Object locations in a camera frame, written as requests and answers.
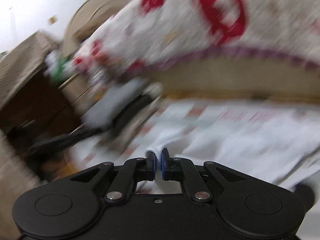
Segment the white blanket with red pattern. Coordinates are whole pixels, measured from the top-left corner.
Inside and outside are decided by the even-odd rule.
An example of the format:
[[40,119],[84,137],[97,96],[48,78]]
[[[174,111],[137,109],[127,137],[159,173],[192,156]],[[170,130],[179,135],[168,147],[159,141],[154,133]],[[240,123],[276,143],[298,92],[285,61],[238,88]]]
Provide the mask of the white blanket with red pattern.
[[320,0],[133,0],[83,44],[74,65],[133,74],[210,55],[320,64]]

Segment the white wall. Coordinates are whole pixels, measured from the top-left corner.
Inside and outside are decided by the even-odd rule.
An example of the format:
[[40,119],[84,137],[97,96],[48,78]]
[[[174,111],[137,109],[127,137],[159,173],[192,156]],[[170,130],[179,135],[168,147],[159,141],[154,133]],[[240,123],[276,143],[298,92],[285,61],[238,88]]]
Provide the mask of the white wall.
[[[75,11],[86,0],[0,0],[0,52],[14,48],[39,29],[61,39],[64,29]],[[12,31],[9,7],[13,5],[16,33]],[[58,21],[50,25],[48,19],[56,15]]]

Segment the screw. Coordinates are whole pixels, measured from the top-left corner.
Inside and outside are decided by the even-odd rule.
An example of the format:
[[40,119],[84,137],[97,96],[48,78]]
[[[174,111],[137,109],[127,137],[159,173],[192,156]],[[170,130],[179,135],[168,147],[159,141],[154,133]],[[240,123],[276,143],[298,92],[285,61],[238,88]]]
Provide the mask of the screw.
[[195,197],[200,200],[208,199],[210,196],[211,196],[210,193],[205,192],[205,191],[199,191],[199,192],[195,193]]
[[108,199],[119,199],[122,197],[122,193],[119,192],[119,191],[110,191],[108,194],[107,194],[107,198]]

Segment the beige curved headboard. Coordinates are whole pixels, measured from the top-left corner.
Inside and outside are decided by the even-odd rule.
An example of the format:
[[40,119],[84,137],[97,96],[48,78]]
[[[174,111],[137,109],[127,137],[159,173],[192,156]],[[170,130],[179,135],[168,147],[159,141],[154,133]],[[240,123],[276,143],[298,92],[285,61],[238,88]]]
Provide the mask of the beige curved headboard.
[[[90,35],[129,1],[85,2],[66,29],[64,55],[70,55],[78,48],[79,41],[75,36],[79,36],[79,29],[84,34],[82,39],[87,38],[86,34]],[[165,94],[177,97],[269,98],[273,101],[320,103],[319,74],[281,60],[220,56],[179,63],[169,70],[144,76],[153,82],[161,82]]]

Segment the purple trim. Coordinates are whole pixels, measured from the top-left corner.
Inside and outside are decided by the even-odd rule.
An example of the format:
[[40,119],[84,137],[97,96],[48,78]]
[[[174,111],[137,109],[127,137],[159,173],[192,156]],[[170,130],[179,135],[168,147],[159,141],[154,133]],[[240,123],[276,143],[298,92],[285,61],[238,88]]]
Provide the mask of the purple trim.
[[143,69],[135,69],[134,71],[128,71],[129,75],[138,75],[140,73],[145,73],[152,70],[167,70],[173,67],[175,64],[180,62],[187,62],[196,59],[206,59],[209,57],[219,56],[219,55],[227,55],[230,57],[256,57],[256,58],[274,58],[280,59],[287,62],[292,63],[293,66],[301,67],[306,70],[316,70],[320,75],[320,64],[308,60],[303,57],[299,57],[296,55],[291,55],[289,53],[271,50],[271,49],[254,49],[245,46],[225,46],[225,47],[218,47],[218,46],[210,46],[207,49],[194,51],[191,53],[187,53],[177,57],[171,57],[167,60],[158,61],[154,64],[148,65]]

